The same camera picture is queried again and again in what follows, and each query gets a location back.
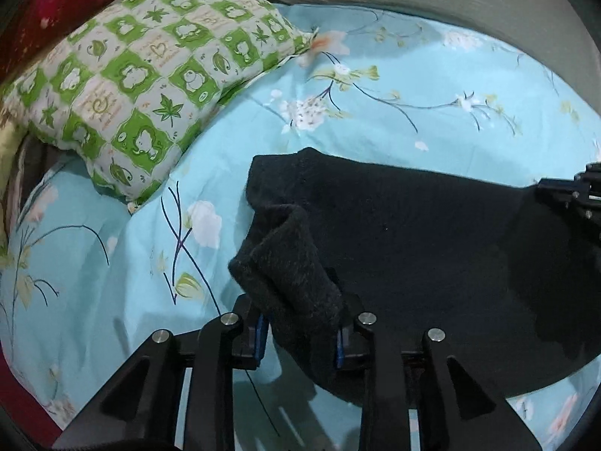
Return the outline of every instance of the silver screw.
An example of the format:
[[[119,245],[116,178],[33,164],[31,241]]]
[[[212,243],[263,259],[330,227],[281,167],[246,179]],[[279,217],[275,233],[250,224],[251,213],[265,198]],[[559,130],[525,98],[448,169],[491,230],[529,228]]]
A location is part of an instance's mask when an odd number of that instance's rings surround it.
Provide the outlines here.
[[[428,337],[431,341],[434,341],[436,343],[439,343],[440,341],[444,340],[446,336],[447,334],[445,334],[445,331],[443,331],[442,329],[434,328],[428,331]]]
[[[361,322],[363,325],[374,325],[378,319],[371,312],[362,312],[357,318],[359,319],[359,322]]]
[[[159,329],[152,333],[152,340],[157,344],[164,343],[167,339],[169,339],[169,331],[165,329]]]
[[[228,312],[221,316],[221,323],[223,325],[234,325],[236,322],[238,322],[238,319],[238,315],[234,314],[233,312]]]

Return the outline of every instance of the fold in fabric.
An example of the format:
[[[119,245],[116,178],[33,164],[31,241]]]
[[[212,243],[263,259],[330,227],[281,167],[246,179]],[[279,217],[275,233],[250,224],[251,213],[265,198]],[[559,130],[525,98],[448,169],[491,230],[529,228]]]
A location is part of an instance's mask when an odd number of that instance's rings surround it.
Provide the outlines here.
[[[341,292],[359,295],[402,351],[442,328],[507,397],[557,382],[601,352],[598,248],[535,188],[357,163],[313,149],[254,158],[255,215],[230,272],[275,341],[316,383],[334,371]]]

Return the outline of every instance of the green and white pillow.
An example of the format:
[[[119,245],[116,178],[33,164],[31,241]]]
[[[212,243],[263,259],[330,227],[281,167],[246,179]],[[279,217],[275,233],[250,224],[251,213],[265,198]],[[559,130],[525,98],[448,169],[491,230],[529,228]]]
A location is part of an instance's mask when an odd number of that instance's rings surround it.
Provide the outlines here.
[[[311,37],[266,0],[117,0],[18,77],[4,108],[139,204],[221,106]]]

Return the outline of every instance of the folded black fabric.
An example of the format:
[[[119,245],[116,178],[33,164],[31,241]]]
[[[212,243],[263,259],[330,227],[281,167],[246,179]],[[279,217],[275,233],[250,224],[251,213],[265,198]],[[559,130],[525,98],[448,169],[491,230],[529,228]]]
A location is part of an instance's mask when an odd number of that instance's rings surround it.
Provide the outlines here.
[[[404,351],[442,328],[459,360],[508,397],[601,353],[599,250],[534,187],[305,149],[255,157],[246,197],[255,216],[230,272],[275,341],[340,396],[356,394],[334,375],[341,291]]]

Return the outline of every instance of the light blue bed sheet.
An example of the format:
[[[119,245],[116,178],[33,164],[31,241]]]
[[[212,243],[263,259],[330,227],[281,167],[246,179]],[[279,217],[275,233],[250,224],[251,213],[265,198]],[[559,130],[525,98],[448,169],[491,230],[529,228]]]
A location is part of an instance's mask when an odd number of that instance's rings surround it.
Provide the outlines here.
[[[22,213],[3,261],[0,340],[62,428],[154,330],[196,330],[232,308],[241,290],[227,263],[252,219],[244,188],[257,154],[314,147],[513,186],[601,160],[601,119],[509,45],[364,8],[281,11],[320,28],[312,51],[237,97],[132,217],[71,156]],[[598,358],[510,399],[545,451],[582,416],[600,369]],[[238,449],[357,448],[361,410],[316,388],[271,339],[251,378],[256,392],[246,374],[234,377]],[[418,449],[415,414],[411,423]]]

